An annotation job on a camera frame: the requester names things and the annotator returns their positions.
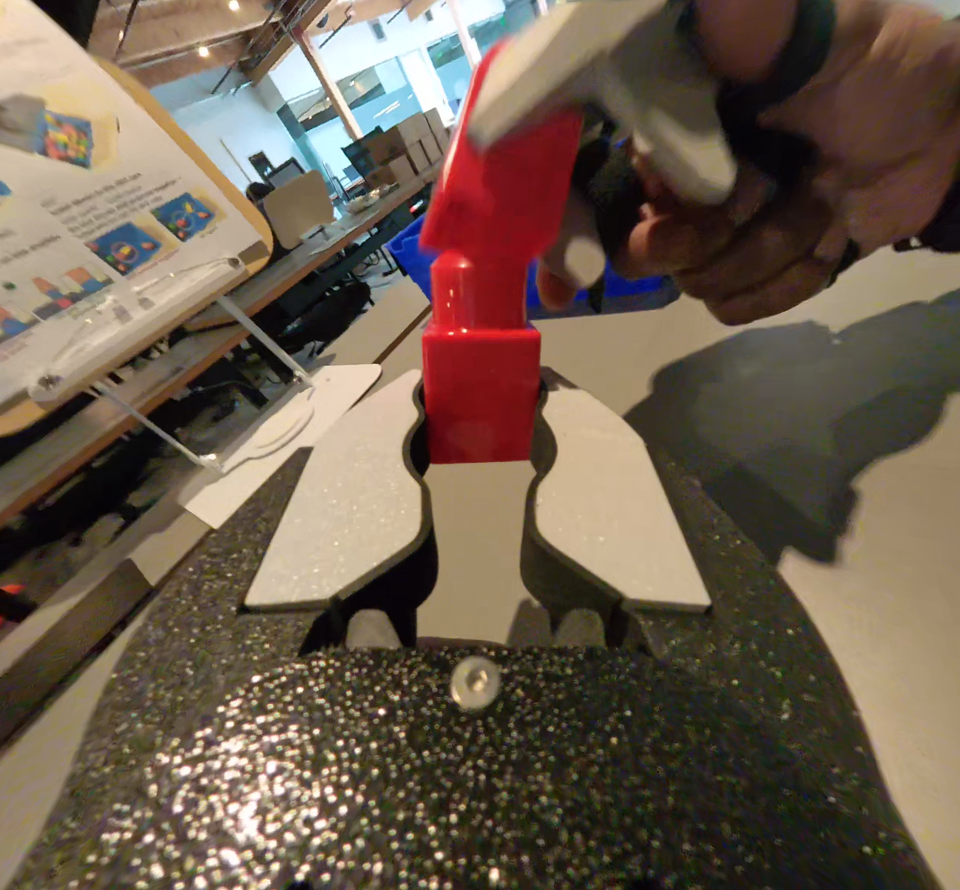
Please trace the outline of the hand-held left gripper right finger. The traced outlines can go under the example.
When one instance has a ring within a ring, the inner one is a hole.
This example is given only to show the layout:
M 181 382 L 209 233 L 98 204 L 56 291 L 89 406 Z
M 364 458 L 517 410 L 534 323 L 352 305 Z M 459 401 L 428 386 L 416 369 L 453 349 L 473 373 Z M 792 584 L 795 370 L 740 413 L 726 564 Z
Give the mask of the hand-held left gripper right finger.
M 522 645 L 617 647 L 646 620 L 710 619 L 713 600 L 642 436 L 541 371 L 522 525 Z

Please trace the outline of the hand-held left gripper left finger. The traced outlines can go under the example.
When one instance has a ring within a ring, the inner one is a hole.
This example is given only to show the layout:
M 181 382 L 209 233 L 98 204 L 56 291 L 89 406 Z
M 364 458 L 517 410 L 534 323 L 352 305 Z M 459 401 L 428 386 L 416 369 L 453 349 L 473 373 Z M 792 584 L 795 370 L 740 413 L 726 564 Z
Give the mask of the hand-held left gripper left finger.
M 438 579 L 423 380 L 410 370 L 318 440 L 244 598 L 251 612 L 317 611 L 345 633 L 376 611 L 401 646 Z

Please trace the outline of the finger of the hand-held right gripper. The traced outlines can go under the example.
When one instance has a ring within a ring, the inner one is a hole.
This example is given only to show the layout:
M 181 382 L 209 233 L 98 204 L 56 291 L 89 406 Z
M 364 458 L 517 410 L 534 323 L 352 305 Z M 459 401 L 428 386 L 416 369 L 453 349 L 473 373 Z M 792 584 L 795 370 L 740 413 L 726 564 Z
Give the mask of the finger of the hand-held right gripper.
M 500 50 L 465 119 L 481 150 L 555 112 L 592 107 L 679 197 L 723 203 L 737 164 L 717 111 L 718 83 L 680 33 L 670 0 L 564 4 Z

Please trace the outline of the red mega block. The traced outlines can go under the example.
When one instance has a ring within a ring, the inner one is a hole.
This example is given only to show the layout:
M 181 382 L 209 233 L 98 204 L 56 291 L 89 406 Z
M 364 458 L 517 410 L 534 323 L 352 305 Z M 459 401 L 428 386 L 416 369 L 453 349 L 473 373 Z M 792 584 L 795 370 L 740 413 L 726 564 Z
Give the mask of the red mega block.
M 435 256 L 431 295 L 470 263 L 489 280 L 526 281 L 559 235 L 580 146 L 581 114 L 561 109 L 481 149 L 469 135 L 481 90 L 510 41 L 483 57 L 466 94 L 430 202 L 420 245 Z
M 527 316 L 527 272 L 523 260 L 452 250 L 431 266 L 422 389 L 432 464 L 529 458 L 542 340 Z

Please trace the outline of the blue plastic bin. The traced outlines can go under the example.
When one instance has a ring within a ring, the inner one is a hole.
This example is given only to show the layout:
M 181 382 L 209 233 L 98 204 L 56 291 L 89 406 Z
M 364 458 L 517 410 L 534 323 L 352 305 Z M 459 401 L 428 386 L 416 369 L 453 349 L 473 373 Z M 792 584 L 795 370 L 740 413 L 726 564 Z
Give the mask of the blue plastic bin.
M 435 253 L 422 246 L 421 232 L 425 217 L 395 235 L 386 248 L 402 271 L 419 287 L 428 300 L 433 299 L 430 268 Z M 550 311 L 543 306 L 536 286 L 536 266 L 527 277 L 526 309 L 530 320 L 582 317 L 611 313 L 652 311 L 666 308 L 680 298 L 674 283 L 666 277 L 648 277 L 629 281 L 606 266 L 603 280 L 587 291 L 578 292 L 574 301 L 561 311 Z

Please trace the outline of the person's right forearm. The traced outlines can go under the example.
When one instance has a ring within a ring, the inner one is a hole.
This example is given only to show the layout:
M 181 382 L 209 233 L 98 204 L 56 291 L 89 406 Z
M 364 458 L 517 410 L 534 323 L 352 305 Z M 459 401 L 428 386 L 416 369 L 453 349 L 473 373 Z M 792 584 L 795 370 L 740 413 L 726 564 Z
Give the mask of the person's right forearm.
M 905 203 L 910 220 L 918 221 L 921 211 L 928 211 L 921 220 L 924 226 L 911 231 L 904 239 L 895 241 L 894 251 L 905 253 L 925 249 L 942 255 L 959 253 L 959 165 L 951 175 L 949 187 L 942 192 L 929 185 L 913 183 L 904 189 L 901 202 Z

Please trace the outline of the person's right hand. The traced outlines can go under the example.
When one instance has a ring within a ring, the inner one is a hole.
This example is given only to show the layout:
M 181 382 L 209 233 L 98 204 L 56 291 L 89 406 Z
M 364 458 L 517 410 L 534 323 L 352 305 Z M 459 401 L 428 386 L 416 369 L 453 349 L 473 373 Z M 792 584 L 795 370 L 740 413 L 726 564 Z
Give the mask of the person's right hand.
M 759 118 L 813 146 L 813 165 L 774 196 L 740 161 L 722 205 L 680 200 L 648 159 L 627 147 L 646 192 L 613 252 L 627 280 L 666 277 L 716 320 L 738 326 L 818 296 L 853 264 L 925 225 L 902 194 L 940 192 L 958 164 L 958 20 L 902 0 L 831 0 L 824 66 Z M 690 41 L 714 77 L 755 82 L 789 38 L 798 0 L 686 0 Z

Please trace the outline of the white easel stand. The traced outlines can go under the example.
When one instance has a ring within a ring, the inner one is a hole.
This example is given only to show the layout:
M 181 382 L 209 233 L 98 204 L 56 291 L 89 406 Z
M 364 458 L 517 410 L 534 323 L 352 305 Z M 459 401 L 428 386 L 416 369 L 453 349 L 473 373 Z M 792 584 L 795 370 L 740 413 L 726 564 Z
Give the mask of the white easel stand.
M 161 411 L 182 411 L 174 400 L 196 378 L 241 343 L 239 324 L 187 337 L 121 384 L 106 384 L 91 403 L 2 465 L 2 524 L 23 512 L 54 508 L 56 525 L 74 526 L 90 512 L 121 505 L 140 485 L 142 469 L 164 442 L 142 421 Z M 218 529 L 292 454 L 319 437 L 379 379 L 377 364 L 310 372 L 300 385 L 270 403 L 208 468 L 187 459 L 188 480 L 174 501 L 210 529 Z

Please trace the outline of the stack of cardboard boxes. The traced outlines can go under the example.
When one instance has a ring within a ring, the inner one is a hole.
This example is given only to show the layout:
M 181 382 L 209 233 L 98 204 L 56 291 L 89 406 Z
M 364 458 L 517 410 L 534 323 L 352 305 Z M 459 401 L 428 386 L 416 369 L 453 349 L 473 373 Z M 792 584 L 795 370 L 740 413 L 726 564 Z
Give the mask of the stack of cardboard boxes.
M 435 107 L 387 130 L 377 128 L 364 139 L 370 162 L 364 179 L 374 188 L 402 186 L 438 165 L 449 142 L 449 127 Z

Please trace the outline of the beige display board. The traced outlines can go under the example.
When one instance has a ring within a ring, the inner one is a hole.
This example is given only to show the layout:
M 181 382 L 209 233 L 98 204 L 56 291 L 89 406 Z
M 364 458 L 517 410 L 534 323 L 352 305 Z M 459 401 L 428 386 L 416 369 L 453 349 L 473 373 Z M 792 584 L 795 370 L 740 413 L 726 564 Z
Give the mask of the beige display board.
M 297 248 L 336 220 L 334 206 L 319 171 L 296 176 L 275 188 L 261 201 L 274 241 L 284 251 Z

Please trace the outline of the wooden support post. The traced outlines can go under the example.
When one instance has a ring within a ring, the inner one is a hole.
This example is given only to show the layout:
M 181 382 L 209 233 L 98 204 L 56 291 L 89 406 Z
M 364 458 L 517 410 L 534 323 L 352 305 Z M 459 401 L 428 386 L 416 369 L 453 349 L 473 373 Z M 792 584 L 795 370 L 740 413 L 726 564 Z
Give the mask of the wooden support post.
M 361 140 L 364 134 L 358 122 L 354 118 L 354 114 L 349 105 L 346 103 L 337 81 L 331 78 L 330 70 L 323 62 L 320 54 L 318 53 L 319 51 L 310 39 L 309 34 L 303 27 L 296 26 L 292 31 L 292 36 L 296 44 L 303 52 L 303 55 L 307 59 L 312 71 L 318 78 L 323 91 L 329 99 L 330 104 L 336 116 L 341 121 L 346 133 L 354 141 Z

